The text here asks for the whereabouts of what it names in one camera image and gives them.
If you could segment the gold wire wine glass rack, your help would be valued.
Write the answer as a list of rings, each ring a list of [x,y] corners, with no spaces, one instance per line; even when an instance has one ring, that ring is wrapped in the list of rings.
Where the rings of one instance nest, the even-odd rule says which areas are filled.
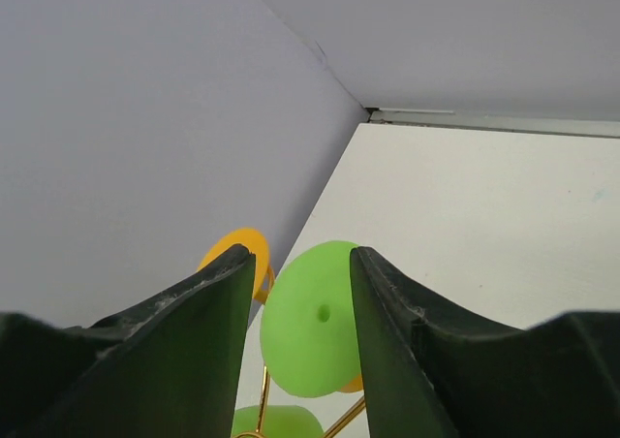
[[[304,399],[283,392],[274,384],[260,348],[260,325],[263,311],[250,324],[243,351],[238,382],[235,411],[249,406],[259,406],[255,431],[234,437],[265,437],[263,435],[266,407],[269,405],[299,406],[310,411],[320,422],[322,437],[367,437],[366,402],[361,391],[333,393],[327,396]]]

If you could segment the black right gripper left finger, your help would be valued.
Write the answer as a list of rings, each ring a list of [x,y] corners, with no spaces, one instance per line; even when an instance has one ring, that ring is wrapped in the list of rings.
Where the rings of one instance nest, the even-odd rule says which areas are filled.
[[[234,245],[91,327],[1,316],[5,437],[227,437],[256,259]]]

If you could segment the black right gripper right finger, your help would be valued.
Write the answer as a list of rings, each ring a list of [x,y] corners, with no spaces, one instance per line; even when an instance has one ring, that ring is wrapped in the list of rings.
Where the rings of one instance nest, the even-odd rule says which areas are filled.
[[[373,437],[615,437],[619,315],[572,311],[527,329],[424,287],[381,254],[350,255]]]

